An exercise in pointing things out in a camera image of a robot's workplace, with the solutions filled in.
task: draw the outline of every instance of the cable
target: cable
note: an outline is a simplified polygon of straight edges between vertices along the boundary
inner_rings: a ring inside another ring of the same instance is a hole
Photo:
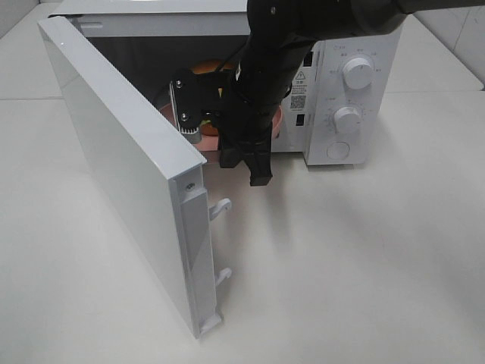
[[[227,56],[226,59],[224,59],[221,64],[217,66],[217,68],[214,70],[214,72],[221,72],[224,66],[229,62],[231,59],[233,59],[241,50],[244,48],[246,45],[246,42],[244,42],[242,45],[238,46],[237,49],[235,49],[230,55]]]

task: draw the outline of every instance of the white wall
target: white wall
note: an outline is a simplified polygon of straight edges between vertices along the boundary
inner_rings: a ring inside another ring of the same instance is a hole
[[[485,7],[421,11],[416,16],[485,83]]]
[[[0,0],[0,37],[39,4],[38,0]]]

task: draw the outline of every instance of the warning label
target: warning label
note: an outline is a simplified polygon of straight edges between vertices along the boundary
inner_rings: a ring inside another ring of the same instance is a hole
[[[291,105],[293,111],[301,111],[305,108],[308,93],[307,78],[304,71],[299,71],[293,81],[291,90]]]
[[[303,73],[303,71],[298,72],[298,74],[296,75],[295,80],[306,80],[306,76]]]

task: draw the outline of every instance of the open microwave door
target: open microwave door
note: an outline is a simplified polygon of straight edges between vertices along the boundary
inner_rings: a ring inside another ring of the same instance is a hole
[[[220,321],[205,159],[68,19],[39,27],[95,178],[198,337]]]

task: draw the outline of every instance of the power dial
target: power dial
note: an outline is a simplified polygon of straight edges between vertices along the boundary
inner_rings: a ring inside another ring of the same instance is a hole
[[[372,83],[374,66],[364,57],[351,59],[343,66],[343,79],[350,89],[363,89]]]
[[[361,122],[361,112],[353,106],[345,106],[333,115],[333,123],[337,133],[354,133],[360,128]]]

